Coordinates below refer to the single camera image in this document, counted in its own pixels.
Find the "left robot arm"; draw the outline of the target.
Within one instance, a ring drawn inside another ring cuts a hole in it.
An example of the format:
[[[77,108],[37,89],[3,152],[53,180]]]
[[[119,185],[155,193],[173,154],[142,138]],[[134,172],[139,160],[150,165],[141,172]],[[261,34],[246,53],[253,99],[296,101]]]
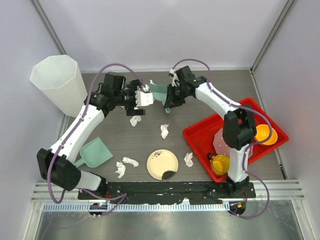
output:
[[[86,189],[100,200],[107,192],[106,179],[95,173],[79,170],[74,162],[93,130],[116,107],[124,107],[127,116],[144,115],[145,106],[153,103],[147,84],[139,79],[126,82],[117,73],[108,72],[97,91],[85,98],[79,114],[62,137],[50,149],[36,155],[41,177],[66,191]]]

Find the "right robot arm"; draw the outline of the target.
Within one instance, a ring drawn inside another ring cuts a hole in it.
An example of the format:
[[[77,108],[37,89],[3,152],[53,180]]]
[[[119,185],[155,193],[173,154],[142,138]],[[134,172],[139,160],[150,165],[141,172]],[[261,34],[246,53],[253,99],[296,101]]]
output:
[[[189,66],[168,74],[172,84],[167,86],[165,108],[175,108],[194,97],[212,108],[223,120],[222,137],[229,147],[229,170],[225,190],[233,198],[243,193],[249,185],[248,153],[257,134],[253,109],[234,102],[204,76],[196,77]]]

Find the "green hand brush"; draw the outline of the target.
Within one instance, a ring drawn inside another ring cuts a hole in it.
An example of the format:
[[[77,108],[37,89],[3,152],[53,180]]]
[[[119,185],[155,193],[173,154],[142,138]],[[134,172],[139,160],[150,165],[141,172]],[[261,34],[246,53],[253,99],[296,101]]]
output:
[[[161,102],[165,112],[169,114],[171,111],[170,108],[165,107],[167,96],[168,96],[168,86],[150,83],[149,88],[150,88],[150,91],[152,92],[154,100]]]

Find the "green dustpan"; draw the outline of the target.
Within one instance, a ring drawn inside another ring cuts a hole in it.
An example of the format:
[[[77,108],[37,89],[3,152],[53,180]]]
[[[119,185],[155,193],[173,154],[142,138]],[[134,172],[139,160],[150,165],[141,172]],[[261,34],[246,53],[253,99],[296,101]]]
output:
[[[77,168],[82,165],[97,168],[113,157],[113,154],[99,137],[82,146],[79,154],[81,158],[74,163]]]

